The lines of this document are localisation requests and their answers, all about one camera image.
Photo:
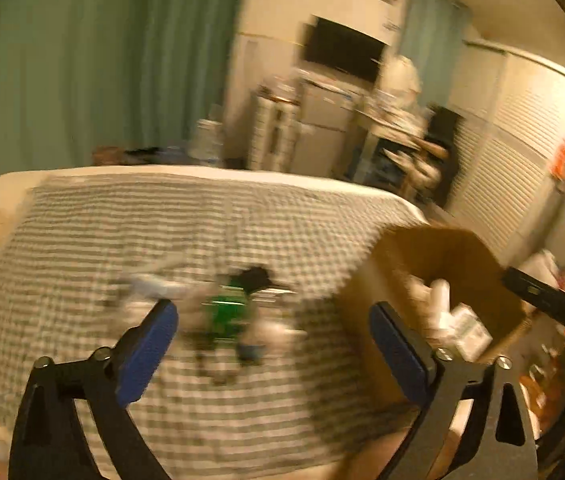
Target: checkered blanket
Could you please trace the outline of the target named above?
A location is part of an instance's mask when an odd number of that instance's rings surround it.
[[[0,249],[0,423],[11,428],[32,363],[86,358],[115,339],[127,270],[166,254],[163,270],[207,279],[267,267],[297,291],[287,314],[308,336],[291,354],[218,384],[178,337],[130,413],[173,478],[254,478],[337,460],[404,428],[412,413],[376,413],[329,299],[387,224],[419,222],[401,200],[292,186],[135,174],[52,178],[29,196]],[[220,352],[229,363],[232,354]],[[115,476],[95,425],[83,426]]]

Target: brown cardboard box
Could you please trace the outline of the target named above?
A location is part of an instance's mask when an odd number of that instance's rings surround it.
[[[447,280],[451,308],[468,304],[493,337],[480,358],[489,362],[527,327],[520,299],[501,284],[503,270],[471,231],[428,225],[385,231],[336,297],[378,409],[404,402],[405,397],[369,334],[369,308],[387,301],[409,327],[421,332],[421,320],[408,295],[408,277],[418,276],[427,285],[438,278]]]

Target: curtain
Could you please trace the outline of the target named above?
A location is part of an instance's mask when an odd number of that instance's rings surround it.
[[[0,0],[0,174],[169,146],[222,104],[240,0]]]
[[[419,104],[447,104],[469,19],[469,9],[452,0],[408,0],[399,54],[411,59],[418,70]]]

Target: metal bolt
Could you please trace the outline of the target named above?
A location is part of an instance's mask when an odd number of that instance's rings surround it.
[[[446,348],[438,348],[436,350],[436,357],[441,361],[453,361],[453,355]]]
[[[49,366],[52,363],[53,361],[51,360],[51,357],[38,357],[34,362],[34,368],[44,368],[45,366]]]
[[[504,368],[505,370],[511,370],[511,367],[513,366],[511,359],[505,357],[504,355],[497,357],[495,359],[495,362],[500,368]]]
[[[107,361],[107,359],[111,358],[111,356],[112,349],[108,346],[102,346],[94,352],[94,359],[96,361]]]

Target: television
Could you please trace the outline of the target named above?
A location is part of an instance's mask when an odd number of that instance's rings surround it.
[[[318,18],[309,31],[303,59],[375,83],[385,43],[340,23]]]

